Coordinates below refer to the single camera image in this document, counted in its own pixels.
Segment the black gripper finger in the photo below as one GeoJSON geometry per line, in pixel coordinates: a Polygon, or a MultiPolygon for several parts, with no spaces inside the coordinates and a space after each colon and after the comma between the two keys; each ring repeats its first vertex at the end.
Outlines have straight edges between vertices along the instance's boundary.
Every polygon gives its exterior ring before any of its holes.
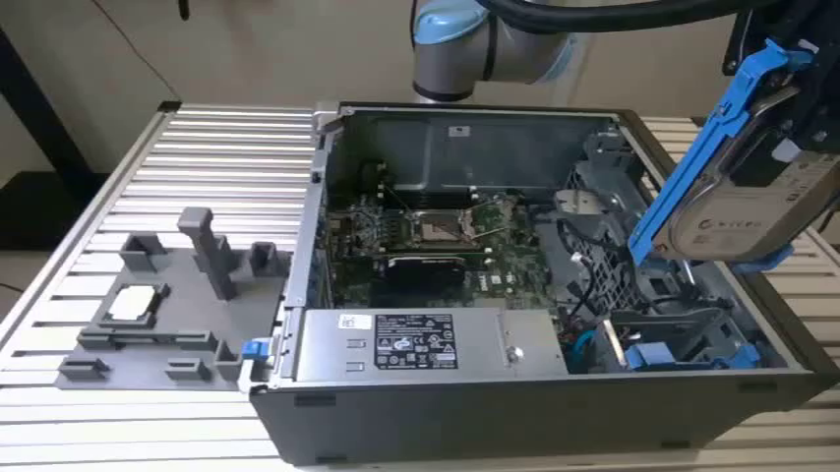
{"type": "Polygon", "coordinates": [[[786,113],[790,102],[799,95],[798,86],[786,86],[752,105],[750,121],[739,132],[735,158],[728,164],[728,178],[735,186],[770,186],[788,163],[772,152],[792,126],[786,113]]]}

